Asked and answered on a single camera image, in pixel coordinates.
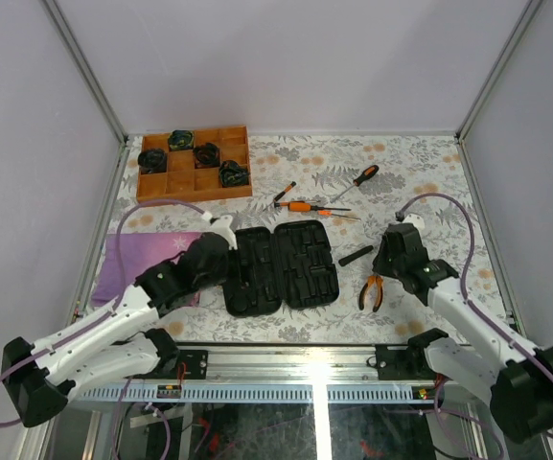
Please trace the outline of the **orange handled pliers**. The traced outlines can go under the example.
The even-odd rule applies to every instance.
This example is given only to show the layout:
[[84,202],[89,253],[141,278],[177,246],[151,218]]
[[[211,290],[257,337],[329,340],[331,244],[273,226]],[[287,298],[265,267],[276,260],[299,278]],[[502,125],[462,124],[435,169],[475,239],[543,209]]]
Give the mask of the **orange handled pliers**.
[[357,307],[363,311],[367,306],[371,306],[372,312],[378,312],[382,301],[383,279],[380,275],[373,274],[367,278],[358,295]]

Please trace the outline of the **black plastic tool case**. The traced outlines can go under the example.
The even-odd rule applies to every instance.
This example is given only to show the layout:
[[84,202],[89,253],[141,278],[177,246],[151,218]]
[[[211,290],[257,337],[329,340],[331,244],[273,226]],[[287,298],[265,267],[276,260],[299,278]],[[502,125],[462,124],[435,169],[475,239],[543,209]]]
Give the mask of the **black plastic tool case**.
[[237,318],[269,315],[282,305],[294,311],[337,300],[339,282],[324,225],[315,219],[286,222],[272,231],[236,232],[238,249],[222,284],[227,312]]

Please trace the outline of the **black handled steel hammer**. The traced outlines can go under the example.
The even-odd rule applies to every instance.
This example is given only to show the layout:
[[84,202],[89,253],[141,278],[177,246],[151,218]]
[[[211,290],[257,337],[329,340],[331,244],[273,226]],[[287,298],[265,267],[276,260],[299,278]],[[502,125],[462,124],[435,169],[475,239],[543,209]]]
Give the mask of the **black handled steel hammer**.
[[353,253],[351,253],[351,254],[349,254],[349,255],[341,258],[341,259],[339,259],[338,264],[341,267],[349,265],[352,262],[358,260],[359,258],[370,254],[374,249],[375,249],[375,247],[373,245],[364,246],[364,247],[358,249],[357,251],[355,251],[355,252],[353,252]]

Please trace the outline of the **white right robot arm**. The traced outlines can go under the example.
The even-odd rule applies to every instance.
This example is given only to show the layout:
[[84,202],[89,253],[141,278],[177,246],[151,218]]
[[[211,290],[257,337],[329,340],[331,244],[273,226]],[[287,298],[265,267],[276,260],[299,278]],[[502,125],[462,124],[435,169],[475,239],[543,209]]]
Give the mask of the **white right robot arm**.
[[476,304],[462,274],[443,260],[430,259],[410,222],[387,227],[374,270],[399,281],[472,346],[466,351],[438,333],[406,354],[413,376],[423,379],[435,372],[459,383],[489,407],[497,426],[514,443],[553,428],[553,347],[536,345]]

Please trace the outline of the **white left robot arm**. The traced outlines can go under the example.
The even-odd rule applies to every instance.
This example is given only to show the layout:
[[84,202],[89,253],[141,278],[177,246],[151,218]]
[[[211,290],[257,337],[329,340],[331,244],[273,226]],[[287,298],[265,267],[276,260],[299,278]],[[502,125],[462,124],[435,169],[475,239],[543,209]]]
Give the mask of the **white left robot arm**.
[[237,247],[230,230],[205,232],[177,259],[148,268],[81,321],[34,343],[10,341],[3,349],[2,376],[20,423],[39,426],[83,392],[113,380],[172,376],[179,355],[157,322],[224,282]]

